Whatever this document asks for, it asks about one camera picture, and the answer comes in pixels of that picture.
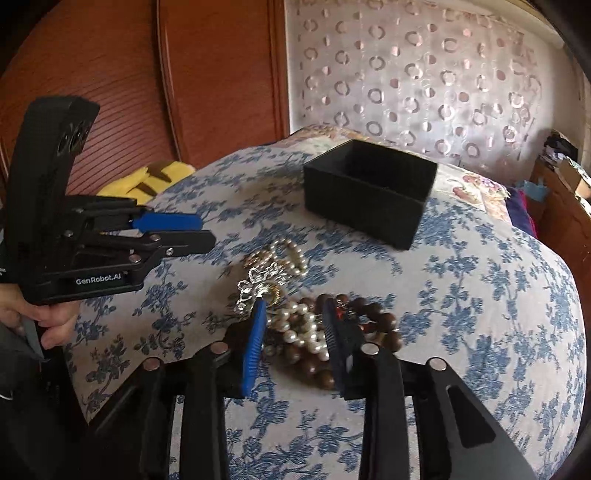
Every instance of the silver necklace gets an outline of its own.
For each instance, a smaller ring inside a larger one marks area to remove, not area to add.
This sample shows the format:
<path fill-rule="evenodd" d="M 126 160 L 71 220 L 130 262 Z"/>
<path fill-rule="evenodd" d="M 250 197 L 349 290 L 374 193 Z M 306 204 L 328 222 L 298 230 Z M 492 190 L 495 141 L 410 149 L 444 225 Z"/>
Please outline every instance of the silver necklace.
<path fill-rule="evenodd" d="M 283 247 L 285 255 L 279 256 Z M 287 295 L 283 286 L 292 279 L 301 279 L 308 272 L 301 248 L 290 239 L 279 238 L 248 254 L 242 261 L 247 280 L 238 282 L 238 300 L 234 312 L 249 314 L 257 297 L 264 297 L 269 306 L 279 305 Z"/>

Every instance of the wardrobe door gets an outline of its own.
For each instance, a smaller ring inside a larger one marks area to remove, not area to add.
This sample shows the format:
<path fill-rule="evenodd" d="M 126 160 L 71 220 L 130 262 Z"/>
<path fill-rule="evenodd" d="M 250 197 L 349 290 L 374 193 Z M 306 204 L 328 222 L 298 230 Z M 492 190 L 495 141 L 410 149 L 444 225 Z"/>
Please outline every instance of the wardrobe door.
<path fill-rule="evenodd" d="M 70 193 L 96 193 L 141 166 L 176 159 L 155 0 L 61 0 L 40 20 L 0 78 L 8 158 L 27 106 L 43 95 L 81 95 L 100 104 Z"/>
<path fill-rule="evenodd" d="M 183 161 L 203 167 L 287 135 L 282 0 L 159 0 L 158 32 Z"/>

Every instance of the metal pin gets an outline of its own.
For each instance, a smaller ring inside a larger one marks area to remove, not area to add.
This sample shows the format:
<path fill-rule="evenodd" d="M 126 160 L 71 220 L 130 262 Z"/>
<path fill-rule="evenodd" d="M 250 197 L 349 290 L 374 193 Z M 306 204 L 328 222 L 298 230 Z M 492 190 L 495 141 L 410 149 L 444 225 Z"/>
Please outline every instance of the metal pin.
<path fill-rule="evenodd" d="M 209 347 L 212 353 L 216 355 L 221 355 L 222 353 L 226 353 L 228 351 L 228 344 L 224 342 L 213 342 Z"/>
<path fill-rule="evenodd" d="M 379 352 L 379 347 L 375 343 L 364 343 L 361 346 L 361 351 L 365 353 L 365 355 L 377 355 Z"/>
<path fill-rule="evenodd" d="M 429 366 L 438 372 L 443 372 L 447 368 L 445 360 L 439 357 L 431 358 L 429 360 Z"/>
<path fill-rule="evenodd" d="M 161 363 L 162 361 L 160 358 L 151 356 L 142 362 L 142 367 L 144 367 L 144 370 L 147 370 L 148 372 L 153 372 L 154 370 L 160 368 Z"/>

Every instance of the bed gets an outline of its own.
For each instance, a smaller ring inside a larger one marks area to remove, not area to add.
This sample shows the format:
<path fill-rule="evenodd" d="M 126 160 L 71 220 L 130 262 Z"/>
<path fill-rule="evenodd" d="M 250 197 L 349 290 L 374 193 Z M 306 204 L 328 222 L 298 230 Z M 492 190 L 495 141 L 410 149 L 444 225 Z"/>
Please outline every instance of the bed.
<path fill-rule="evenodd" d="M 483 177 L 469 182 L 483 192 L 482 204 L 434 188 L 407 252 L 307 212 L 302 165 L 351 135 L 301 132 L 240 150 L 152 201 L 157 210 L 199 213 L 217 244 L 206 255 L 164 261 L 137 293 L 85 302 L 66 356 L 86 417 L 146 357 L 175 361 L 221 339 L 234 320 L 241 259 L 287 236 L 310 263 L 292 290 L 380 301 L 401 321 L 399 357 L 444 357 L 538 476 L 549 478 L 576 440 L 586 385 L 583 318 L 569 269 L 503 218 L 503 193 Z M 226 401 L 232 478 L 356 478 L 362 402 L 305 385 L 272 359 L 258 374 L 250 398 Z M 412 423 L 411 404 L 407 410 Z M 410 443 L 418 478 L 412 432 Z"/>

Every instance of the sheer curtain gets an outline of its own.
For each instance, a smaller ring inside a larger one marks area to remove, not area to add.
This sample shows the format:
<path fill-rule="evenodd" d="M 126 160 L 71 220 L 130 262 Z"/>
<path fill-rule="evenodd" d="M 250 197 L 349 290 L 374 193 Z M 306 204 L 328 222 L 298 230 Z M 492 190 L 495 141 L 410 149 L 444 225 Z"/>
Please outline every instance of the sheer curtain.
<path fill-rule="evenodd" d="M 529 176 L 552 127 L 552 47 L 538 37 L 427 1 L 286 12 L 294 129 L 327 122 L 506 183 Z"/>

